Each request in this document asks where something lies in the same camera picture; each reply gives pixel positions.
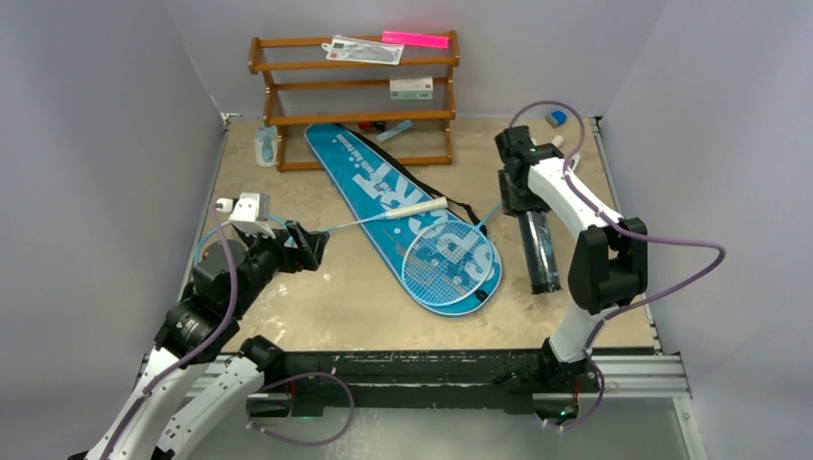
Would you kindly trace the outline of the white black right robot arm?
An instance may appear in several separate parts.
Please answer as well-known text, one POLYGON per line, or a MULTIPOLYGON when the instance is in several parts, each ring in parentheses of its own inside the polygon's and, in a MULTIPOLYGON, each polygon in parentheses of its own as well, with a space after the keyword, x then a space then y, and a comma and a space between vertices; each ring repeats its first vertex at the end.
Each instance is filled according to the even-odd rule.
POLYGON ((572 304, 558 329, 544 342, 538 376, 552 390, 572 382, 575 364, 590 355, 602 323, 632 304, 648 285, 647 232, 639 218, 624 218, 604 203, 569 169, 552 143, 536 145, 528 126, 496 135, 502 169, 498 173, 502 211, 518 220, 528 274, 535 289, 548 285, 541 230, 555 214, 574 238, 567 286, 572 304))

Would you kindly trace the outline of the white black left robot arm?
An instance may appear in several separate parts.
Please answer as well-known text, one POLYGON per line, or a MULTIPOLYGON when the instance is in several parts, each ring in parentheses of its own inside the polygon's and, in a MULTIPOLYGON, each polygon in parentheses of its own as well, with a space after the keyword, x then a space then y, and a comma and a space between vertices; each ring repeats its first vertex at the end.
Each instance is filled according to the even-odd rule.
POLYGON ((149 459, 192 384, 239 331, 239 322, 278 273, 319 268, 330 235, 294 220, 280 229, 265 218, 228 220, 220 242, 194 264, 192 278, 169 308, 147 363, 125 406, 80 459, 149 459))

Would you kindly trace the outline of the blue racket bag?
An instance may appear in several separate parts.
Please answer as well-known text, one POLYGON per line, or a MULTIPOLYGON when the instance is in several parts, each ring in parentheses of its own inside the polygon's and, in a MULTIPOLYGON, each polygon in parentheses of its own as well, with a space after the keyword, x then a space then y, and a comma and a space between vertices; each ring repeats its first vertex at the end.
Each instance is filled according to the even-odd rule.
MULTIPOLYGON (((392 155, 345 126, 313 124, 305 128, 304 138, 355 222, 406 293, 401 279, 402 263, 407 248, 421 231, 449 219, 473 224, 486 222, 467 204, 461 206, 466 217, 458 216, 449 208, 453 199, 418 180, 392 155)), ((446 317, 468 315, 485 305, 476 308, 469 301, 450 308, 450 313, 444 315, 416 303, 446 317)))

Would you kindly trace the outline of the black shuttlecock tube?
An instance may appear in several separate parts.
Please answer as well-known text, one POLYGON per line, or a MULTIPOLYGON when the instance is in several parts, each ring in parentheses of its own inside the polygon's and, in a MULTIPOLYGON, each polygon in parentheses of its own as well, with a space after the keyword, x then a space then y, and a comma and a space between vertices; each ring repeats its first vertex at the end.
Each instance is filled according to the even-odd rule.
POLYGON ((535 211, 524 212, 518 215, 518 223, 532 293, 561 290, 554 245, 546 216, 535 211))

